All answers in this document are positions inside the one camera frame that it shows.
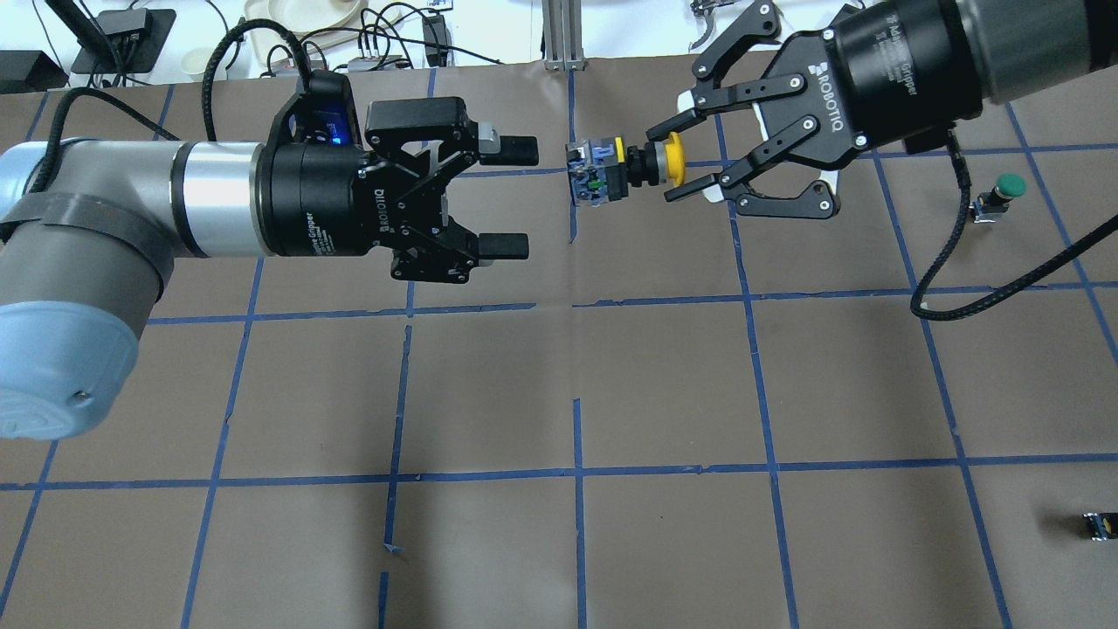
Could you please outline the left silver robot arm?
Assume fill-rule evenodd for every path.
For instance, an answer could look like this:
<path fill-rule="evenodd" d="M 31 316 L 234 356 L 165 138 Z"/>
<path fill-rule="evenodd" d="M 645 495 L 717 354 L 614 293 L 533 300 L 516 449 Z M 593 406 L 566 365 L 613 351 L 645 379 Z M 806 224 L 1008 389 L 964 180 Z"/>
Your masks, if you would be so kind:
<path fill-rule="evenodd" d="M 87 433 L 135 370 L 179 259 L 391 251 L 397 282 L 459 284 L 523 261 L 522 232 L 471 232 L 445 194 L 476 164 L 536 166 L 538 141 L 470 118 L 459 97 L 296 94 L 264 141 L 53 135 L 3 154 L 1 432 Z"/>

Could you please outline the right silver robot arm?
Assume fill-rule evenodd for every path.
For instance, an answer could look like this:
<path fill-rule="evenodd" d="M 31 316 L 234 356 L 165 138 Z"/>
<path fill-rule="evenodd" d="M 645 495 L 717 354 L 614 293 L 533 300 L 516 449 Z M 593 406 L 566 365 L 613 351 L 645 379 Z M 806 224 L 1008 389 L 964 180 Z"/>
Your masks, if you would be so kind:
<path fill-rule="evenodd" d="M 762 143 L 718 174 L 676 183 L 747 218 L 839 215 L 833 175 L 894 141 L 942 147 L 960 120 L 1115 66 L 1114 1 L 881 1 L 818 31 L 781 34 L 755 1 L 694 61 L 664 141 L 718 113 L 755 109 Z"/>

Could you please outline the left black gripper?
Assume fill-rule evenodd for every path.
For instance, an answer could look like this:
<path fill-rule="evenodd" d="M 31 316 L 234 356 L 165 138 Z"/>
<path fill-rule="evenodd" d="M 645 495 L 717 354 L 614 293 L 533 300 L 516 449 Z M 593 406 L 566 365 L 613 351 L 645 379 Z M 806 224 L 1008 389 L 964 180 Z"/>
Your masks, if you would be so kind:
<path fill-rule="evenodd" d="M 404 225 L 399 200 L 411 169 L 430 159 L 408 154 L 409 143 L 437 149 L 444 162 L 468 155 L 482 166 L 538 166 L 538 139 L 504 135 L 471 120 L 459 96 L 376 101 L 367 108 L 364 136 L 372 151 L 352 144 L 268 141 L 257 160 L 257 230 L 271 256 L 364 256 L 377 246 L 394 251 L 392 278 L 464 284 L 475 268 L 525 261 L 524 232 L 471 232 L 448 219 L 443 227 Z"/>

